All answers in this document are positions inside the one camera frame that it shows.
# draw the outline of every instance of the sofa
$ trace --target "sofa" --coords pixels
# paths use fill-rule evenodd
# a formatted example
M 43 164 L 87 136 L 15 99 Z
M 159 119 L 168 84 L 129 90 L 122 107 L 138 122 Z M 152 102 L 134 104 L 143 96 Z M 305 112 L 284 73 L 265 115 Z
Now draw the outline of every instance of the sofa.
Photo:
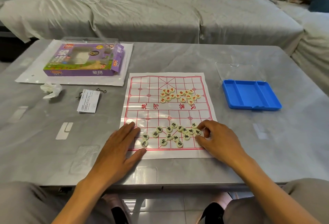
M 0 21 L 24 42 L 64 36 L 281 47 L 329 95 L 329 17 L 307 0 L 6 0 Z

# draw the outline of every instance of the coffee table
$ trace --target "coffee table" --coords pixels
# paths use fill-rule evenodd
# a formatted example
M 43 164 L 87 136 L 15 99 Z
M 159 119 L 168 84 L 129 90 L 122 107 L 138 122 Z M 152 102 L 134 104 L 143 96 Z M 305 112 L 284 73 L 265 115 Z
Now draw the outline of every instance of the coffee table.
M 64 85 L 58 98 L 45 100 L 40 85 L 14 82 L 49 43 L 35 42 L 0 74 L 0 182 L 76 185 L 119 127 L 126 83 L 99 86 L 108 92 L 101 95 L 96 113 L 79 114 L 75 97 L 97 86 Z M 216 63 L 253 67 L 236 75 L 268 81 L 283 108 L 228 108 L 220 79 L 226 76 L 225 65 L 220 65 L 220 77 Z M 135 43 L 129 72 L 204 72 L 218 121 L 235 131 L 246 152 L 275 182 L 329 180 L 329 98 L 279 47 Z M 73 123 L 72 128 L 64 130 L 66 140 L 56 140 L 63 123 Z M 142 160 L 116 187 L 239 185 L 243 181 L 215 159 L 162 159 Z

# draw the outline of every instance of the crumpled tissue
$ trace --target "crumpled tissue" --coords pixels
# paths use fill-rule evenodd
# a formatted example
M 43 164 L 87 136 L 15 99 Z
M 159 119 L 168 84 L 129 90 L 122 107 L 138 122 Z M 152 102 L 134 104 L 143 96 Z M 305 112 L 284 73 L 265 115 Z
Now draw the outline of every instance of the crumpled tissue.
M 48 84 L 48 83 L 41 85 L 40 88 L 46 93 L 52 92 L 52 93 L 44 96 L 43 98 L 57 97 L 63 89 L 60 84 Z

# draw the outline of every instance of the chinese chess board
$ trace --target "chinese chess board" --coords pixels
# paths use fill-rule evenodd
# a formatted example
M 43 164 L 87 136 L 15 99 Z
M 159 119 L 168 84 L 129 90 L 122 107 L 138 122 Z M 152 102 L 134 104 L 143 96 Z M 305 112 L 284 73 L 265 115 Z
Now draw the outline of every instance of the chinese chess board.
M 182 103 L 177 98 L 162 104 L 160 93 L 167 88 L 175 88 L 176 91 L 193 89 L 194 94 L 199 94 L 201 98 L 193 105 Z M 135 122 L 135 126 L 141 129 L 139 137 L 129 148 L 131 152 L 142 148 L 142 135 L 149 134 L 143 159 L 210 157 L 195 141 L 195 136 L 184 140 L 183 133 L 177 129 L 171 134 L 179 136 L 183 142 L 182 148 L 178 148 L 173 140 L 168 140 L 165 146 L 160 143 L 161 139 L 166 138 L 166 127 L 172 122 L 191 128 L 192 123 L 199 124 L 205 119 L 216 121 L 203 73 L 130 73 L 120 127 Z M 154 138 L 152 132 L 157 126 L 163 127 L 163 132 Z

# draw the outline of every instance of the blue storage box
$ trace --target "blue storage box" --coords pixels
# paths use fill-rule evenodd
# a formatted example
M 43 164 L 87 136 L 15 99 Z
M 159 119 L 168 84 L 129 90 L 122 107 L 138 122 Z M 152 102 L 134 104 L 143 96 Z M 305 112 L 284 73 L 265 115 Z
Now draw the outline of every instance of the blue storage box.
M 223 90 L 232 109 L 279 110 L 278 98 L 267 82 L 224 80 Z

